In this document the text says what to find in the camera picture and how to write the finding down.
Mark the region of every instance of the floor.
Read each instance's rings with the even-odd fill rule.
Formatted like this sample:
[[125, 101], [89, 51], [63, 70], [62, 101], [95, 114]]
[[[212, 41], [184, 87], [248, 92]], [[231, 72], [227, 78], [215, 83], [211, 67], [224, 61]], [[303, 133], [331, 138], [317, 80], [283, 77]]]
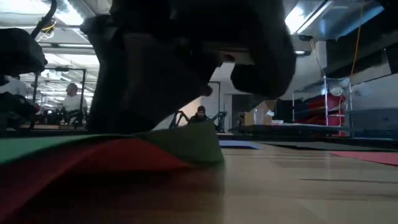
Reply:
[[225, 165], [65, 177], [5, 223], [398, 223], [398, 167], [262, 145]]

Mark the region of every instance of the box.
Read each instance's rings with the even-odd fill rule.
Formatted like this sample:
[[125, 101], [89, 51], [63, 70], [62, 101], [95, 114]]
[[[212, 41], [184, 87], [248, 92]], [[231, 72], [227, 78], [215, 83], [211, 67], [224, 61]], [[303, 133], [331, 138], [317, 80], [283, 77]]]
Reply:
[[263, 101], [259, 105], [257, 105], [253, 110], [250, 112], [246, 113], [244, 117], [244, 125], [249, 126], [249, 125], [254, 125], [254, 110], [255, 109], [264, 109], [264, 125], [271, 125], [272, 124], [272, 117], [269, 115], [266, 115], [268, 110], [273, 110], [276, 105], [276, 100], [272, 101]]

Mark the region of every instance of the yellow cable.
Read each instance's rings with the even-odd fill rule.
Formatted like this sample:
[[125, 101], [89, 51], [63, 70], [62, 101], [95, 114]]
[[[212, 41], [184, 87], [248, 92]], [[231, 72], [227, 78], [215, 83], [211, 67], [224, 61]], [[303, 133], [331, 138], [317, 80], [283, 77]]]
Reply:
[[363, 18], [363, 5], [361, 6], [361, 16], [359, 17], [359, 27], [358, 27], [358, 34], [356, 36], [356, 44], [355, 44], [355, 54], [354, 54], [354, 61], [353, 61], [353, 67], [351, 69], [351, 75], [349, 78], [351, 78], [354, 75], [354, 69], [355, 69], [355, 62], [358, 59], [358, 48], [359, 48], [359, 39], [361, 37], [361, 27], [362, 27], [362, 18]]
[[54, 24], [52, 24], [51, 26], [49, 26], [49, 27], [46, 27], [46, 28], [43, 28], [42, 29], [42, 31], [45, 31], [45, 30], [50, 30], [51, 28], [53, 28], [53, 27], [55, 27], [55, 25], [56, 25], [57, 23], [56, 22], [54, 22]]

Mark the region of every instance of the exercise mat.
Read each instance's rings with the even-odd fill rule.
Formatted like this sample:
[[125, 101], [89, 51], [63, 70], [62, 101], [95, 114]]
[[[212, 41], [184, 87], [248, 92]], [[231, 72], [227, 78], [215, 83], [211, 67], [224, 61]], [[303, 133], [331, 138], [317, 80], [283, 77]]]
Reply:
[[223, 161], [214, 125], [133, 136], [0, 139], [0, 222], [64, 174], [168, 171]]
[[396, 152], [331, 152], [333, 155], [398, 166]]
[[220, 140], [220, 147], [228, 149], [260, 149], [261, 144], [249, 141]]
[[330, 142], [294, 142], [294, 141], [261, 141], [261, 144], [271, 146], [288, 147], [292, 149], [302, 150], [327, 150], [327, 151], [364, 151], [364, 152], [397, 152], [396, 149], [389, 149], [385, 147], [372, 147], [372, 146], [354, 146], [350, 144], [337, 144]]

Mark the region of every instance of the blue mat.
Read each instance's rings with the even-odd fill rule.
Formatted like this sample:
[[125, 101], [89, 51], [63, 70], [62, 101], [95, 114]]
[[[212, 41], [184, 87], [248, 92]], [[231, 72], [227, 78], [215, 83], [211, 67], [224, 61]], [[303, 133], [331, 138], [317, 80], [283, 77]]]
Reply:
[[253, 142], [234, 140], [220, 140], [220, 147], [229, 149], [260, 149], [260, 147]]

